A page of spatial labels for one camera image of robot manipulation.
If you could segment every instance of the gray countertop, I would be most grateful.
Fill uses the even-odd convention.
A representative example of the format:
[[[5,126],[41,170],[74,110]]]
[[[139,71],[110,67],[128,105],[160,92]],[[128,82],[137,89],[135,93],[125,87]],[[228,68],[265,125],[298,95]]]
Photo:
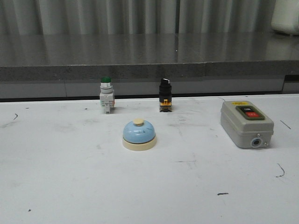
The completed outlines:
[[[280,79],[299,74],[299,37],[276,33],[0,35],[0,81]]]

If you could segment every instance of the white tabletop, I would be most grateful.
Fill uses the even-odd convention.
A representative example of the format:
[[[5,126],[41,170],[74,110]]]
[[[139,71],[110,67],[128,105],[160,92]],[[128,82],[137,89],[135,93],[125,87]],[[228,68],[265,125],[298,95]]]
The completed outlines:
[[[251,101],[274,121],[268,148],[233,143],[220,125],[224,100]],[[120,99],[104,114],[98,100],[0,103],[0,223],[299,222],[299,95],[173,105]],[[152,149],[123,147],[134,118],[153,124]]]

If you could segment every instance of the push button switch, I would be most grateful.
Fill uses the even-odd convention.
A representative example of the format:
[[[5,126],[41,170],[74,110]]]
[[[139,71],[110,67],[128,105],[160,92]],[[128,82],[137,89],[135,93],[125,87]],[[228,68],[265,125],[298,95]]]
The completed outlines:
[[[245,113],[247,115],[247,117],[250,117],[250,118],[259,118],[260,115],[258,115],[256,112],[246,112]]]
[[[265,117],[253,106],[236,106],[236,109],[247,120],[265,120]]]

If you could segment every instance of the yellow label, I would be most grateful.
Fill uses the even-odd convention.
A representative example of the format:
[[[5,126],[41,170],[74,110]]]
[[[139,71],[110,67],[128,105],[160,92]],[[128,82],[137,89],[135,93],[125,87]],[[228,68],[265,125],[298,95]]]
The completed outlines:
[[[247,102],[241,102],[241,101],[239,101],[239,102],[232,102],[232,104],[233,105],[248,105]]]

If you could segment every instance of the gray switch enclosure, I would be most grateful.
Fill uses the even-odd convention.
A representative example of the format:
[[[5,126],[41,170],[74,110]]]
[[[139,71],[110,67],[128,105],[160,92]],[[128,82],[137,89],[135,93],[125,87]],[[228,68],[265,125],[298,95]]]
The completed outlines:
[[[249,101],[226,101],[221,125],[238,147],[260,148],[269,145],[274,122]]]

